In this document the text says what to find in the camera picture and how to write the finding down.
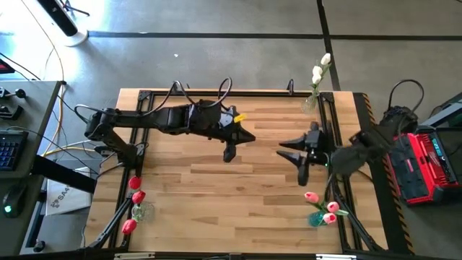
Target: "yellow part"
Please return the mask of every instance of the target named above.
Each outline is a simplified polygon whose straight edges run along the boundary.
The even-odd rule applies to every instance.
[[[241,122],[242,120],[246,119],[247,115],[246,114],[240,114],[239,116],[234,117],[234,122]]]

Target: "concrete floor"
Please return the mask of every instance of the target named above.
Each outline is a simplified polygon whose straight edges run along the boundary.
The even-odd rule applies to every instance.
[[[74,14],[79,26],[110,33],[305,33],[322,34],[316,0],[73,0],[90,17]],[[0,51],[47,80],[61,79],[51,45],[20,1],[0,3]],[[461,35],[462,4],[455,0],[324,0],[328,27],[336,35]],[[388,93],[404,78],[419,80],[426,91],[417,115],[461,91],[460,41],[332,40],[342,90],[370,96],[376,118],[386,109]],[[235,88],[281,89],[290,78],[306,89],[311,68],[326,52],[323,40],[90,38],[76,48],[57,46],[69,83],[66,101],[95,107],[116,104],[122,87],[169,87],[181,80],[192,87],[216,88],[231,76]],[[0,79],[20,79],[19,75]],[[322,88],[332,90],[326,80]],[[396,91],[393,104],[412,107],[418,89]],[[68,141],[84,139],[83,124],[64,112]],[[47,136],[56,123],[51,121]],[[462,255],[462,205],[406,209],[418,254],[446,258]],[[60,221],[60,225],[71,222]],[[78,248],[73,237],[65,248],[57,236],[40,237],[51,250]]]

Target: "wooden table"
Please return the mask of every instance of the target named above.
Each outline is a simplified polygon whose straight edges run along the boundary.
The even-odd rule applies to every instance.
[[[117,108],[134,110],[139,91],[122,89]],[[335,92],[334,97],[341,137],[348,144],[348,138],[359,131],[353,94]],[[276,155],[284,149],[280,141],[300,137],[311,121],[321,122],[317,108],[310,115],[301,111],[302,101],[298,97],[228,97],[225,105],[236,105],[239,113],[246,113],[243,127],[256,136],[255,142],[239,145],[236,158],[228,164],[222,162],[225,146],[217,140],[151,130],[142,189],[147,193],[145,200],[155,207],[155,216],[139,224],[129,250],[339,253],[337,224],[319,228],[307,224],[315,208],[305,203],[303,194],[323,193],[326,169],[310,167],[308,185],[300,187],[295,167]],[[171,97],[166,106],[187,102],[184,97]],[[117,129],[125,140],[130,131]],[[103,169],[115,163],[109,160]],[[362,170],[370,173],[367,166]],[[114,170],[98,181],[85,230],[87,241],[93,241],[113,216],[121,173]],[[351,184],[359,220],[386,248],[373,184],[359,174],[351,177]],[[352,245],[347,221],[346,227]]]

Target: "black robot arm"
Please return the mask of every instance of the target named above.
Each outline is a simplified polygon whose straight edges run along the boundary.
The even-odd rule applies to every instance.
[[[229,163],[236,156],[236,145],[255,141],[238,120],[235,106],[224,108],[221,103],[200,100],[189,105],[160,108],[146,113],[106,108],[90,116],[84,135],[104,142],[116,152],[118,160],[128,168],[137,164],[137,147],[125,143],[114,127],[157,129],[164,134],[197,134],[226,142],[223,160]]]

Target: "clear vase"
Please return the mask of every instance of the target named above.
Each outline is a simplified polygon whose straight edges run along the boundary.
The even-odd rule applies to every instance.
[[[318,96],[321,93],[319,92],[318,88],[316,87],[313,90],[313,94],[307,97],[304,101],[302,101],[302,111],[303,113],[311,113],[316,107],[316,103],[318,102]]]
[[[131,208],[131,215],[138,222],[150,222],[154,219],[154,205],[145,201],[143,201],[141,204],[135,204]]]

